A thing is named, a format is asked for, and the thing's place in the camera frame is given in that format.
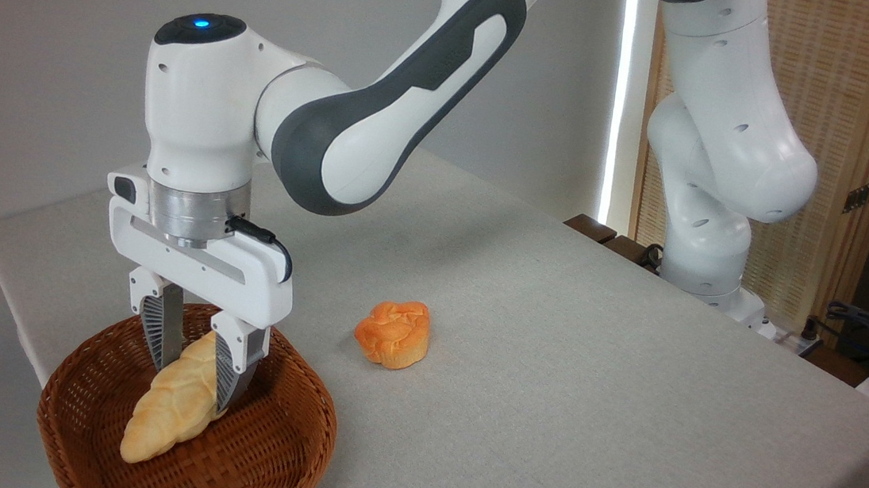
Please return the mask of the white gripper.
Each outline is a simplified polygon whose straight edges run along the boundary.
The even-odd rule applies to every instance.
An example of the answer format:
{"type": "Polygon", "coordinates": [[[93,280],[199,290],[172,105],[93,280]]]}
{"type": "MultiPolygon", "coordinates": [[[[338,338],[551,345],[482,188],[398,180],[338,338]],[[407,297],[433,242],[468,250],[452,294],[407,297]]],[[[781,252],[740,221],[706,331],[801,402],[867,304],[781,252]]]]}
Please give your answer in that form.
{"type": "Polygon", "coordinates": [[[292,284],[277,247],[235,232],[203,249],[182,248],[153,226],[143,166],[107,175],[114,248],[139,266],[129,300],[141,320],[154,368],[183,353],[184,289],[223,309],[211,317],[216,341],[216,405],[222,413],[247,391],[269,352],[271,329],[291,311],[292,284]]]}

